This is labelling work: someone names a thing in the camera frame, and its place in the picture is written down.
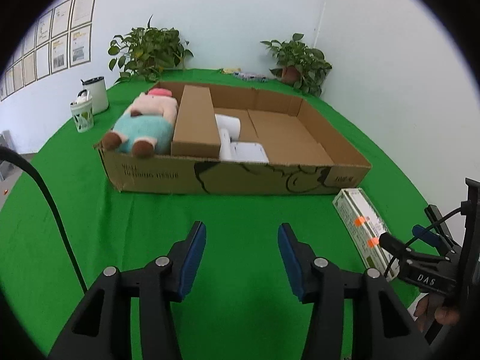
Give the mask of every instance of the blue gripper pad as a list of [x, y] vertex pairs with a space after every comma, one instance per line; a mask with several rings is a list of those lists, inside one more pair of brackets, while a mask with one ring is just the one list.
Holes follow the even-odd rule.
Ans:
[[278, 248], [280, 249], [280, 254], [285, 266], [286, 275], [289, 278], [292, 292], [301, 302], [305, 294], [302, 284], [302, 268], [297, 257], [295, 256], [292, 244], [287, 236], [287, 231], [291, 232], [291, 235], [293, 234], [292, 230], [286, 229], [284, 225], [281, 225], [278, 228]]
[[425, 234], [422, 234], [424, 231], [425, 228], [420, 225], [415, 225], [412, 228], [412, 234], [415, 237], [421, 239], [423, 242], [429, 244], [430, 246], [433, 246], [434, 248], [439, 248], [441, 245], [441, 241], [438, 235], [432, 233], [431, 231], [427, 231]]
[[181, 299], [184, 299], [191, 291], [191, 287], [194, 285], [195, 276], [197, 275], [198, 266], [202, 260], [203, 250], [207, 242], [207, 230], [203, 223], [195, 233], [193, 241], [190, 244], [190, 248], [185, 256], [185, 261], [179, 272], [180, 283], [178, 288], [178, 295]]

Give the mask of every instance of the black cable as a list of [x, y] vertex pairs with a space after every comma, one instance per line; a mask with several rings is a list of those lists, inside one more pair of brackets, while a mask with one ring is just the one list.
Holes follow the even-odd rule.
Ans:
[[[407, 248], [408, 246], [410, 246], [412, 243], [414, 243], [417, 239], [423, 237], [425, 234], [427, 234], [430, 230], [432, 230], [433, 228], [437, 227], [438, 225], [440, 225], [441, 223], [445, 222], [447, 219], [450, 219], [452, 216], [454, 216], [455, 214], [458, 214], [460, 211], [462, 210], [461, 207], [458, 207], [458, 208], [455, 208], [453, 211], [450, 211], [447, 215], [445, 216], [442, 216], [439, 220], [433, 222], [430, 226], [427, 226], [426, 228], [424, 228], [422, 230], [422, 232], [418, 235], [418, 237], [413, 237], [410, 239], [410, 241], [408, 241], [406, 244], [405, 244], [405, 247]], [[392, 256], [392, 258], [390, 259], [390, 261], [388, 262], [387, 264], [387, 268], [385, 269], [385, 272], [383, 273], [383, 277], [386, 278], [388, 276], [388, 271], [390, 270], [390, 268], [392, 267], [392, 264], [393, 262], [395, 261], [395, 259], [398, 259], [398, 257], [400, 256]]]
[[67, 250], [68, 257], [70, 258], [70, 262], [71, 262], [71, 265], [73, 266], [73, 270], [77, 275], [77, 279], [78, 279], [78, 282], [80, 283], [80, 287], [82, 287], [82, 291], [85, 294], [87, 292], [87, 285], [85, 284], [85, 280], [83, 278], [82, 272], [80, 271], [80, 267], [78, 266], [77, 259], [75, 258], [74, 252], [68, 240], [67, 233], [65, 232], [65, 228], [63, 227], [62, 219], [60, 218], [60, 213], [42, 177], [37, 172], [37, 170], [32, 166], [32, 164], [30, 164], [30, 162], [28, 162], [18, 153], [16, 153], [15, 151], [9, 148], [0, 146], [0, 161], [2, 160], [7, 161], [15, 165], [16, 167], [19, 167], [20, 169], [22, 169], [35, 181], [35, 183], [37, 183], [38, 187], [42, 191], [42, 194], [46, 202], [49, 204], [49, 207], [52, 211], [53, 217], [55, 218], [55, 222], [57, 223], [58, 232], [60, 233], [61, 240], [63, 241], [63, 246], [65, 246], [65, 249]]

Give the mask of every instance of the black lid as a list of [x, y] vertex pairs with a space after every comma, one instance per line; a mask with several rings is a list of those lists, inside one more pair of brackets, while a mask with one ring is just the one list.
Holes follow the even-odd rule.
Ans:
[[104, 77], [103, 77], [103, 76], [100, 76], [100, 77], [95, 77], [94, 79], [88, 79], [87, 81], [83, 81], [83, 80], [81, 79], [81, 81], [82, 81], [82, 84], [83, 84], [83, 85], [90, 85], [90, 84], [95, 84], [95, 83], [97, 83], [97, 82], [99, 82], [99, 81], [102, 81], [103, 79], [104, 79]]

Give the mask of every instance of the human hand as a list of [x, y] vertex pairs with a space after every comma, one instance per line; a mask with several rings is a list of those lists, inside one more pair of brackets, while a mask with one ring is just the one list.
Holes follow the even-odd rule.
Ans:
[[[421, 332], [425, 329], [426, 322], [431, 318], [431, 315], [429, 315], [429, 311], [432, 309], [432, 305], [429, 304], [430, 298], [430, 294], [427, 294], [420, 299], [413, 313], [417, 317], [415, 323]], [[455, 325], [460, 319], [460, 313], [455, 307], [436, 307], [434, 308], [434, 316], [440, 325]]]

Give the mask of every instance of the green tablecloth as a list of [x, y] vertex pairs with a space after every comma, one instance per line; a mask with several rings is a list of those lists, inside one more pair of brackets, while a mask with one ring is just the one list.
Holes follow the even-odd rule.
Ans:
[[[246, 83], [211, 70], [175, 71], [165, 74], [165, 79], [294, 93], [276, 81]], [[110, 88], [110, 109], [95, 116], [92, 130], [79, 134], [69, 120], [32, 162], [58, 205], [87, 285], [106, 266], [134, 269], [166, 254], [195, 220], [202, 220], [207, 245], [192, 292], [182, 304], [173, 305], [183, 358], [299, 359], [311, 305], [300, 304], [291, 293], [277, 229], [289, 222], [299, 240], [311, 244], [318, 256], [342, 269], [363, 272], [358, 252], [333, 209], [333, 196], [116, 192], [92, 145], [149, 86], [135, 81]], [[392, 233], [403, 240], [410, 238], [413, 225], [427, 223], [425, 200], [361, 131], [321, 100], [307, 100], [371, 162], [373, 168], [361, 187]], [[429, 251], [422, 245], [418, 249]], [[27, 175], [20, 177], [0, 213], [0, 278], [21, 322], [48, 352], [82, 293], [47, 203]], [[393, 286], [405, 304], [418, 294], [416, 288], [398, 280]], [[134, 358], [141, 359], [137, 302], [132, 316]], [[351, 319], [351, 304], [346, 303], [345, 355], [351, 351]]]

